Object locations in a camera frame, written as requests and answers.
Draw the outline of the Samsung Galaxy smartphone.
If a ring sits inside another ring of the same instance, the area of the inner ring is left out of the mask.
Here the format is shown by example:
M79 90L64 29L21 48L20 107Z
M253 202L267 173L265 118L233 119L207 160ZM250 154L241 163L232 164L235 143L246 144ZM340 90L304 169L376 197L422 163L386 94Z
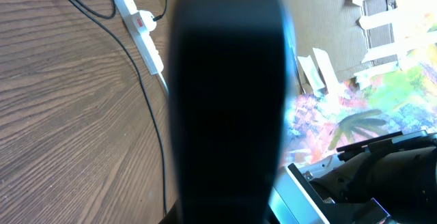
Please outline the Samsung Galaxy smartphone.
M262 223L292 76L281 0L176 0L169 125L181 223Z

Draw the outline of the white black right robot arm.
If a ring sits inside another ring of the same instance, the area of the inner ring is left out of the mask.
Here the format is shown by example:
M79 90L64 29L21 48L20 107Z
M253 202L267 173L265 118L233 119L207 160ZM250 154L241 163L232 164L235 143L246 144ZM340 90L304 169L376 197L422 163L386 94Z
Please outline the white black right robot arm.
M395 132L340 147L336 157L340 166L310 181L321 198L375 199L400 223L436 222L436 134Z

